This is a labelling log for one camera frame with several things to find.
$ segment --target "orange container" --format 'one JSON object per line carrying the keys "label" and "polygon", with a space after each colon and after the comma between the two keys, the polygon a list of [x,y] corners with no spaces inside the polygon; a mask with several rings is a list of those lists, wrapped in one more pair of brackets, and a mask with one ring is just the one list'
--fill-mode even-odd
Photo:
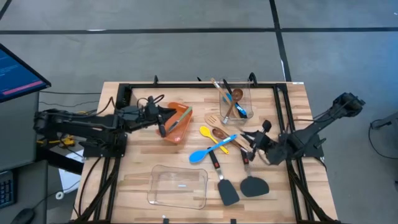
{"label": "orange container", "polygon": [[[189,108],[189,106],[182,105],[181,103],[171,102],[167,105],[169,108],[175,109],[177,112],[166,121],[164,124],[166,131],[169,130],[169,127],[176,122],[182,114]],[[193,109],[189,112],[182,121],[178,123],[178,125],[172,130],[170,133],[166,133],[166,137],[164,139],[166,141],[178,144],[184,138],[185,131],[188,128],[188,124],[191,121]]]}

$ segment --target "yellow spoon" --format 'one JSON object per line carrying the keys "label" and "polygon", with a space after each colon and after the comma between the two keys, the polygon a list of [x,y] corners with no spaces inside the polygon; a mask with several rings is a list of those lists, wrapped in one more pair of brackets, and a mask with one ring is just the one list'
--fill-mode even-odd
{"label": "yellow spoon", "polygon": [[[200,127],[199,131],[201,135],[210,138],[211,140],[213,140],[214,143],[218,144],[218,141],[215,138],[213,138],[213,136],[210,133],[210,129],[208,129],[206,126]],[[229,151],[224,146],[220,146],[220,149],[223,152],[225,152],[225,154],[229,154]]]}

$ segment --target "computer mouse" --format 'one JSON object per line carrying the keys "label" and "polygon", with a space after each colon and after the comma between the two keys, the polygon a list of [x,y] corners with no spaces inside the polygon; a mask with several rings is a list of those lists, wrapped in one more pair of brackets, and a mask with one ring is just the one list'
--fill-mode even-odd
{"label": "computer mouse", "polygon": [[15,216],[11,224],[30,224],[35,217],[35,212],[31,208],[25,208]]}

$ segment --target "utensil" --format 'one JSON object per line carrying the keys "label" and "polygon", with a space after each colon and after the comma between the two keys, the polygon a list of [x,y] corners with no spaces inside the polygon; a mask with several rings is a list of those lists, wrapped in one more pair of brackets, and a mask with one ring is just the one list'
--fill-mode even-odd
{"label": "utensil", "polygon": [[210,151],[209,155],[213,163],[213,166],[218,174],[218,178],[220,178],[220,181],[217,184],[217,188],[224,205],[228,206],[238,202],[240,200],[238,193],[236,192],[231,181],[224,179],[220,163],[217,161],[216,155],[214,154],[213,151]]}
{"label": "utensil", "polygon": [[196,152],[192,153],[191,156],[189,156],[189,161],[191,163],[202,161],[210,151],[212,151],[212,150],[214,150],[214,149],[216,149],[216,148],[218,148],[218,147],[220,147],[220,146],[222,146],[222,145],[234,140],[236,138],[236,136],[237,136],[236,134],[231,135],[230,137],[222,140],[220,143],[216,144],[215,146],[212,146],[212,147],[208,148],[207,150],[199,150],[199,151],[196,151]]}
{"label": "utensil", "polygon": [[232,104],[229,106],[228,111],[226,112],[225,115],[225,119],[223,121],[224,124],[227,123],[229,115],[231,114],[232,109],[234,108],[235,104],[241,100],[243,97],[243,91],[239,88],[234,89],[234,91],[232,91]]}
{"label": "utensil", "polygon": [[176,120],[176,121],[174,122],[174,124],[172,124],[172,125],[169,127],[169,131],[168,131],[168,132],[173,131],[173,129],[178,125],[178,123],[179,123],[182,119],[184,119],[184,117],[185,117],[187,114],[189,114],[189,112],[191,112],[191,110],[192,110],[192,106],[188,107],[188,109],[181,115],[181,117],[180,117],[178,120]]}
{"label": "utensil", "polygon": [[242,194],[246,197],[255,197],[269,193],[269,186],[267,182],[258,177],[251,175],[249,167],[249,159],[245,152],[241,151],[242,160],[244,164],[244,170],[248,174],[248,177],[241,182]]}
{"label": "utensil", "polygon": [[[228,136],[220,129],[218,128],[213,128],[212,133],[214,134],[214,136],[220,138],[220,139],[224,139],[227,138]],[[237,143],[235,140],[231,141],[231,143],[238,147],[240,150],[244,151],[244,152],[248,152],[245,148],[243,148],[241,145],[239,145],[239,143]]]}
{"label": "utensil", "polygon": [[[230,101],[232,101],[232,96],[231,96],[232,90],[231,90],[231,87],[229,86],[228,82],[225,79],[223,79],[223,83],[224,83],[225,88],[228,90],[228,93],[227,93],[226,96],[228,96],[228,99]],[[238,109],[238,113],[239,113],[239,117],[240,118],[248,118],[248,116],[246,114],[246,111],[244,109],[242,109],[242,107],[238,103],[235,103],[235,108],[233,108],[233,110],[236,110],[236,109]]]}
{"label": "utensil", "polygon": [[[218,144],[218,141],[213,138],[213,136],[210,133],[210,130],[206,126],[200,127],[199,131],[200,131],[201,135],[203,135],[204,137],[210,138],[211,140],[213,140],[214,143]],[[220,149],[223,152],[225,152],[225,154],[229,154],[229,151],[224,146],[220,146]]]}
{"label": "utensil", "polygon": [[[226,95],[226,93],[224,92],[224,90],[222,89],[222,87],[220,87],[220,85],[216,82],[216,80],[214,78],[211,78],[210,81],[212,82],[212,84],[217,88],[217,90],[221,93],[221,95],[224,97],[225,101],[231,106],[233,105],[232,102],[229,100],[228,96]],[[239,117],[239,113],[238,111],[234,110],[234,115],[237,118]]]}
{"label": "utensil", "polygon": [[[217,116],[215,116],[215,115],[205,116],[205,121],[211,127],[219,128],[220,130],[222,130],[228,136],[231,135],[231,131],[223,126],[223,124],[221,123],[220,119],[217,118]],[[250,145],[248,143],[246,143],[246,140],[242,140],[240,138],[243,138],[243,137],[238,136],[238,138],[236,138],[235,141],[237,143],[239,143],[243,148],[245,148],[246,150],[249,151],[250,150]]]}

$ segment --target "keyboard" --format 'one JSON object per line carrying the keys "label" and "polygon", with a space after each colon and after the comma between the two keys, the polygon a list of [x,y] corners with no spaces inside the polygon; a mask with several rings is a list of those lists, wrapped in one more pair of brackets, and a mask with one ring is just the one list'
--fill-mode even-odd
{"label": "keyboard", "polygon": [[0,173],[0,208],[16,203],[16,183],[12,171]]}

